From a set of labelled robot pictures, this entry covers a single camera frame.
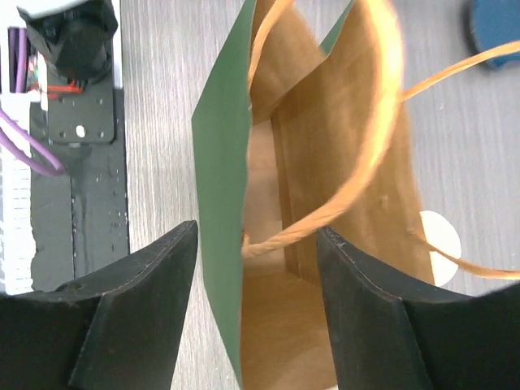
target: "bag handle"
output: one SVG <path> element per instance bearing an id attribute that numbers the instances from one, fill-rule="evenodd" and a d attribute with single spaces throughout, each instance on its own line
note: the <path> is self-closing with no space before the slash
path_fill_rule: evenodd
<path id="1" fill-rule="evenodd" d="M 373 180 L 377 168 L 388 151 L 397 119 L 397 107 L 416 94 L 430 88 L 432 85 L 473 67 L 481 62 L 501 55 L 520 51 L 520 41 L 514 41 L 496 48 L 484 51 L 467 58 L 443 71 L 416 84 L 406 92 L 401 91 L 404 71 L 404 56 L 401 33 L 397 26 L 397 16 L 386 0 L 357 0 L 369 17 L 371 31 L 377 43 L 376 49 L 381 55 L 381 61 L 376 75 L 375 107 L 370 114 L 367 131 L 360 148 L 353 173 L 338 189 L 331 199 L 306 217 L 285 228 L 282 232 L 259 244 L 250 244 L 249 237 L 244 234 L 242 256 L 252 258 L 273 250 L 282 249 L 311 235 L 318 229 L 328 225 L 342 214 L 363 194 Z M 283 12 L 293 4 L 292 0 L 276 0 L 263 20 L 253 43 L 251 65 L 248 72 L 249 87 L 258 67 L 262 47 L 267 35 Z M 489 279 L 520 280 L 520 271 L 495 270 L 476 266 L 470 262 L 454 258 L 444 251 L 428 243 L 426 237 L 416 231 L 409 234 L 428 250 L 435 251 L 455 262 L 461 269 L 477 276 Z"/>

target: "tabletop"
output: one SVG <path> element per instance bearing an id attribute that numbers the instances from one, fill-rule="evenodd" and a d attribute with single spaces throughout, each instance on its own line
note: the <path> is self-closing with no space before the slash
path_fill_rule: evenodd
<path id="1" fill-rule="evenodd" d="M 197 218 L 191 115 L 243 0 L 128 0 L 121 9 L 128 159 L 128 219 L 135 251 Z M 298 0 L 318 40 L 349 0 Z M 470 55 L 463 0 L 395 0 L 411 86 Z M 425 210 L 457 229 L 464 256 L 515 268 L 520 233 L 518 69 L 483 68 L 409 103 L 414 167 Z M 459 271 L 446 288 L 480 294 L 502 282 Z M 238 388 L 210 310 L 199 259 L 173 378 L 174 389 Z"/>

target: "table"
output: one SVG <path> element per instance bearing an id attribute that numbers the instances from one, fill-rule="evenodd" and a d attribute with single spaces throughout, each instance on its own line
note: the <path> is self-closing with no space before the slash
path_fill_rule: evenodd
<path id="1" fill-rule="evenodd" d="M 297 6 L 321 39 L 347 3 L 300 0 Z M 197 218 L 190 118 L 241 4 L 128 0 L 122 5 L 132 251 L 179 222 Z M 405 35 L 407 86 L 469 55 L 462 4 L 395 1 Z M 518 76 L 512 71 L 492 79 L 475 69 L 409 104 L 425 208 L 455 225 L 465 256 L 492 267 L 518 265 L 520 155 L 514 148 L 520 135 L 514 131 L 518 117 L 515 122 L 511 111 L 515 94 L 520 96 Z M 471 99 L 464 98 L 466 85 L 472 85 L 467 87 Z M 459 271 L 447 287 L 475 294 L 501 285 Z M 172 388 L 238 388 L 207 301 L 200 260 L 184 329 Z"/>

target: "bag's green side panel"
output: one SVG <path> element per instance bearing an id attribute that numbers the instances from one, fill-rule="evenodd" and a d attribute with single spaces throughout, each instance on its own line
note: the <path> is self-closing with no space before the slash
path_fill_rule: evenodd
<path id="1" fill-rule="evenodd" d="M 192 117 L 204 282 L 239 382 L 242 209 L 252 125 L 247 69 L 254 7 L 255 0 L 244 1 Z"/>
<path id="2" fill-rule="evenodd" d="M 348 4 L 347 8 L 344 10 L 344 12 L 341 14 L 338 21 L 334 24 L 331 31 L 327 34 L 325 39 L 323 39 L 322 44 L 319 46 L 321 50 L 325 52 L 326 55 L 329 55 L 332 51 L 332 48 L 336 44 L 336 41 L 338 40 L 338 37 L 340 36 L 341 30 L 343 29 L 343 24 L 345 23 L 345 19 L 347 19 L 347 15 L 350 12 L 350 8 L 352 8 L 353 3 L 356 0 L 348 0 L 350 3 Z"/>

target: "gift bag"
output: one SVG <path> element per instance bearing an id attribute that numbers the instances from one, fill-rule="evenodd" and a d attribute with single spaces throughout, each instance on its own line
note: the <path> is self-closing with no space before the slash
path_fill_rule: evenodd
<path id="1" fill-rule="evenodd" d="M 206 291 L 245 389 L 336 383 L 318 228 L 433 283 L 403 101 L 481 60 L 403 93 L 388 0 L 345 4 L 321 45 L 291 1 L 245 0 L 193 115 Z"/>

